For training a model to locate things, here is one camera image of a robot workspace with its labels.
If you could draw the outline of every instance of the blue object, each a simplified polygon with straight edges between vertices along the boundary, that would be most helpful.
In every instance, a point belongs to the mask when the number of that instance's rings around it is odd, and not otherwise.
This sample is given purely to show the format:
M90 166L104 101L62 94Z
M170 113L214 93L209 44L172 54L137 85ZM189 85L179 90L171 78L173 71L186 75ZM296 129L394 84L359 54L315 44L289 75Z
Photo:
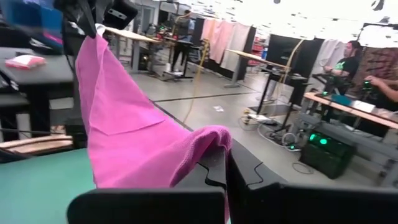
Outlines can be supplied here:
M337 95L337 94L332 94L331 100L335 103L338 103L338 104L341 104L344 106L349 106L353 102L352 99L348 98L347 96Z
M62 50L62 13L53 0L1 0L0 8L7 25L55 50Z
M267 53L268 53L268 48L266 48L266 49L264 49L264 50L262 51L261 58L262 58L262 59L266 59L266 58L267 58Z

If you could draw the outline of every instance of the black pants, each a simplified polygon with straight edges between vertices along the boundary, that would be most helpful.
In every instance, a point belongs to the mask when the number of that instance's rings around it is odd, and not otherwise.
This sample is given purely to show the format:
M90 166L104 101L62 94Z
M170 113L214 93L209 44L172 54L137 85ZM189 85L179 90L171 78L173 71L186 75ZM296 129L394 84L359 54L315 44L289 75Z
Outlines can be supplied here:
M184 64L184 61L187 59L187 55L189 52L189 46L185 44L176 43L174 46L174 54L173 54L173 62L172 62L172 71L174 71L174 66L177 63L178 56L182 54L181 58L181 66Z

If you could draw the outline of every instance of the black t-shirt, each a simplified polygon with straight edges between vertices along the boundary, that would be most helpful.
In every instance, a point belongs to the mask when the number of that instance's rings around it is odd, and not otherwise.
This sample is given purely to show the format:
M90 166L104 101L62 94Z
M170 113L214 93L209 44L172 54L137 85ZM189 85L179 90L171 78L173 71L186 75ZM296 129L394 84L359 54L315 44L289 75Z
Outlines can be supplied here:
M356 57L343 58L335 66L336 70L348 72L348 78L352 80L359 67L359 60Z

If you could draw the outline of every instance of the power strip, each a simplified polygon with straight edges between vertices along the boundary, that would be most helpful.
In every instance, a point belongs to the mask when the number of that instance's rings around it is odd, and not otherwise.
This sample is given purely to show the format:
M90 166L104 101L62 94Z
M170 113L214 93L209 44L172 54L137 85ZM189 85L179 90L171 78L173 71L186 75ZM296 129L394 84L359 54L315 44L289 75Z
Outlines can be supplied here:
M276 124L276 121L274 121L271 118L268 118L264 115L260 114L249 114L248 115L251 119L257 121L258 123L263 123L263 124Z

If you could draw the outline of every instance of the yellow cable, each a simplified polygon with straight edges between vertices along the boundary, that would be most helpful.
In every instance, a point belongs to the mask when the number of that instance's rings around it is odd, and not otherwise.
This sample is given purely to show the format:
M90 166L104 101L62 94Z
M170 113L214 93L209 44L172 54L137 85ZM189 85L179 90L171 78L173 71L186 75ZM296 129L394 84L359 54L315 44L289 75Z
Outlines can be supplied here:
M200 64L198 66L197 73L195 75L195 78L193 79L193 99L192 99L191 104L189 106L188 113L187 113L187 115L185 115L185 118L182 121L182 123L185 123L187 121L187 119L188 119L188 117L189 117L189 115L190 115L190 113L192 111L193 102L195 101L195 97L197 95L197 89L199 87L201 69L203 68L203 63L205 62L207 50L208 50L208 47L210 45L211 38L213 37L213 31L214 31L214 28L215 28L215 24L216 24L216 19L213 19L213 23L211 24L209 38L208 38L208 40L205 43L205 48L203 49L203 55L201 56Z
M296 53L297 49L300 47L300 45L301 45L303 42L304 42L303 39L301 39L300 42L298 42L298 44L294 47L292 53L290 54L289 59L287 60L286 69L285 69L285 75L281 75L280 78L279 78L279 80L278 80L278 82L277 82L277 86L276 86L276 88L277 88L277 90L276 90L276 91L277 91L277 97L279 97L279 95L280 95L280 89L281 89L280 86L285 84L287 75L288 75L289 72L290 72L290 64L292 63L292 59L293 59L293 57L294 57L294 54ZM272 114L271 114L269 117L272 117L272 116L275 115L276 109L277 109L277 107L275 106L275 107L274 107L274 111L272 112Z

